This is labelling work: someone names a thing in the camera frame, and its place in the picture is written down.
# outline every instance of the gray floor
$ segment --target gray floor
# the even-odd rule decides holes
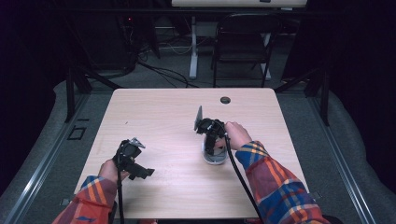
[[[277,40],[274,59],[270,66],[272,78],[266,82],[266,88],[275,88],[282,84],[280,78],[292,39],[292,35],[282,35]],[[161,59],[157,59],[151,52],[142,54],[142,62],[175,70],[184,77],[188,77],[191,52],[186,52],[186,49],[169,49],[168,47],[161,49]],[[191,84],[201,88],[211,87],[210,56],[211,48],[205,46],[204,42],[199,48],[198,78],[188,79]],[[249,67],[244,66],[231,68],[227,65],[219,69],[222,69],[223,74],[233,72],[236,76],[245,73],[253,74],[253,76],[260,75],[259,69],[250,71]],[[112,73],[105,72],[102,75],[111,76]],[[172,78],[166,80],[163,76],[141,65],[138,65],[131,74],[111,80],[125,88],[185,87],[183,83],[174,81]],[[57,102],[48,123],[37,139],[28,159],[0,199],[1,223],[50,223],[64,209],[60,201],[72,197],[112,93],[109,87],[100,82],[94,79],[90,79],[90,82],[93,86],[92,94],[82,95],[76,92],[78,112],[69,123],[64,123],[66,118],[65,83],[55,88]],[[223,88],[259,87],[260,81],[222,81],[219,85]],[[318,100],[305,98],[302,93],[303,89],[304,83],[301,83],[287,92],[279,93],[277,97],[307,184],[311,192],[319,192],[322,195],[322,198],[318,199],[318,204],[323,213],[339,217],[344,223],[375,223],[375,221],[376,223],[391,223],[394,221],[396,219],[393,212],[396,208],[395,195],[377,180],[375,173],[366,163],[364,145],[359,131],[342,104],[336,96],[331,94],[329,108],[331,126],[323,127],[318,118]],[[81,140],[67,140],[73,127],[86,129]],[[340,159],[337,153],[334,153],[334,149],[341,152],[347,169],[340,168]],[[343,172],[345,171],[346,176],[348,172],[353,174],[352,183],[350,179],[344,178]],[[42,182],[33,182],[33,188],[29,188],[31,186],[29,181],[33,177],[38,177]],[[366,203],[363,207],[368,208],[368,213],[367,211],[362,213],[360,209],[357,209],[360,206],[357,203],[361,203],[360,195]]]

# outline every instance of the shirt sleeve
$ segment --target shirt sleeve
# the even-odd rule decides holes
[[[90,175],[73,201],[52,223],[107,223],[116,194],[115,183]]]
[[[242,146],[235,157],[245,168],[265,223],[330,223],[303,183],[271,158],[259,141]]]

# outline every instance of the right hand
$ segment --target right hand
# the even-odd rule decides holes
[[[246,143],[249,143],[252,141],[250,135],[248,134],[248,131],[242,125],[238,124],[237,122],[228,121],[224,127],[225,127],[225,130],[227,131],[229,138],[230,138],[231,149],[238,150]],[[215,147],[224,147],[224,146],[225,146],[224,138],[219,140],[215,144]]]

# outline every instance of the hand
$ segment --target hand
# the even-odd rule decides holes
[[[129,175],[128,172],[121,171],[121,180],[125,179],[128,175]],[[105,161],[105,163],[102,164],[99,171],[99,176],[111,180],[112,182],[117,184],[117,180],[118,180],[117,167],[116,164],[114,164],[113,160]]]
[[[230,137],[231,149],[238,150],[244,144],[251,142],[251,137],[248,131],[237,122],[227,122],[225,124],[225,130]],[[225,140],[221,139],[216,144],[215,147],[224,147]]]

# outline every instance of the metal strip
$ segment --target metal strip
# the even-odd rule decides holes
[[[337,141],[332,134],[331,128],[329,126],[326,126],[320,117],[318,102],[314,98],[309,97],[308,103],[310,104],[311,109],[314,111],[315,118],[320,124],[321,129],[326,134],[326,137],[329,140],[334,162],[337,166],[341,178],[344,181],[344,184],[346,185],[346,190],[348,191],[349,196],[353,204],[355,205],[356,211],[361,218],[361,223],[376,223],[366,201],[364,200],[363,195],[361,194],[361,190],[356,183],[355,178],[349,170],[341,148],[338,146]]]
[[[30,205],[32,204],[35,196],[43,185],[44,181],[50,169],[55,163],[55,160],[59,154],[60,146],[64,141],[64,137],[67,136],[77,120],[78,114],[81,112],[83,106],[87,103],[89,95],[82,94],[78,102],[76,103],[76,114],[70,120],[70,122],[64,124],[61,131],[59,132],[52,149],[44,156],[43,160],[38,164],[35,173],[32,175],[28,184],[26,185],[21,197],[17,200],[11,212],[8,214],[5,223],[21,223],[24,216],[26,215]]]

